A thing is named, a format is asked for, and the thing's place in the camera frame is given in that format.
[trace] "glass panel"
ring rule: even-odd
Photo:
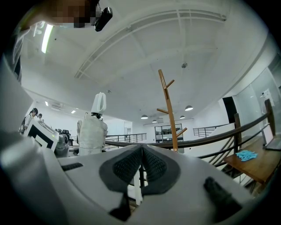
[[[156,142],[162,142],[162,127],[155,127]]]
[[[262,115],[258,98],[256,97],[256,94],[251,85],[246,87],[236,96],[235,104],[240,116],[240,122],[242,126],[258,119]],[[254,127],[243,132],[242,137],[253,136],[262,127],[262,123],[257,124]]]
[[[182,131],[181,124],[176,124],[176,131],[177,131],[177,134]],[[178,141],[183,141],[183,139],[184,139],[184,135],[183,134],[181,134],[180,136],[177,137]]]
[[[163,142],[169,142],[172,140],[171,125],[162,126],[162,132],[163,132]]]
[[[274,114],[276,133],[281,132],[281,96],[276,86],[273,76],[268,68],[266,68],[253,82],[253,90],[259,100],[262,113],[266,113],[264,101],[270,99]]]

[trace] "window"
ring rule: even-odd
[[[176,131],[177,134],[182,131],[181,124],[176,124]],[[156,143],[172,142],[173,138],[172,138],[171,125],[155,127],[155,139],[156,139]],[[183,140],[184,140],[183,134],[177,138],[178,142],[182,142]]]

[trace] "fluorescent light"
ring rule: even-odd
[[[148,119],[148,116],[147,115],[142,115],[141,119],[143,119],[143,120]]]
[[[50,38],[53,27],[54,26],[47,24],[44,38],[43,38],[43,43],[42,43],[42,49],[41,49],[41,51],[43,53],[46,53],[46,51],[47,51],[47,46],[48,46],[49,38]]]

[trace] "white wall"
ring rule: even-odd
[[[252,83],[265,68],[272,62],[275,55],[277,54],[278,46],[276,45],[273,38],[269,35],[261,50],[260,56],[256,63],[249,70],[249,72],[240,80],[231,91],[229,91],[225,97],[237,95],[244,90],[250,83]]]
[[[215,131],[213,131],[213,133],[210,136],[225,133],[225,132],[228,132],[233,129],[234,129],[234,123],[231,123],[231,124],[228,124],[228,125],[225,125],[222,127],[218,127]],[[229,139],[224,139],[222,141],[214,142],[214,143],[207,144],[207,145],[195,146],[195,147],[191,147],[191,148],[184,148],[184,153],[186,155],[194,156],[194,157],[208,155],[208,154],[220,151],[222,149],[222,147],[227,143],[228,140]],[[209,162],[212,158],[213,158],[213,156],[209,157],[209,158],[205,158],[203,160],[206,162]]]
[[[132,122],[130,122],[130,121],[125,121],[125,123],[124,123],[124,126],[126,127],[126,128],[131,128],[132,129]]]
[[[182,120],[182,121],[176,121],[175,124],[182,124],[182,128],[187,128],[187,131],[184,132],[184,141],[190,141],[196,139],[196,137],[193,135],[193,120]],[[150,125],[144,125],[144,126],[138,126],[137,130],[142,131],[143,133],[146,133],[146,142],[145,143],[155,143],[155,127],[158,126],[166,126],[170,125],[170,123],[157,123],[157,124],[150,124]]]
[[[43,115],[42,119],[44,122],[53,129],[69,130],[71,136],[77,135],[77,122],[83,118],[69,116],[61,111],[51,110],[43,104],[36,104],[36,108]]]
[[[141,123],[132,123],[132,134],[143,134],[145,133],[144,125]]]
[[[223,100],[218,102],[197,114],[194,118],[194,128],[211,127],[229,123],[227,111]]]
[[[31,106],[29,107],[29,109],[27,110],[25,115],[28,115],[33,108],[36,108],[36,102],[35,101],[33,101],[33,103],[31,104]]]
[[[108,127],[107,135],[124,135],[125,121],[119,119],[104,120]]]

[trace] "black chair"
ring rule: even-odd
[[[69,144],[69,146],[73,146],[73,139],[70,139],[70,136],[71,136],[71,134],[69,133],[69,131],[68,130],[62,130],[62,133],[61,134],[65,134],[66,136],[67,136],[67,138],[68,138],[68,144]]]

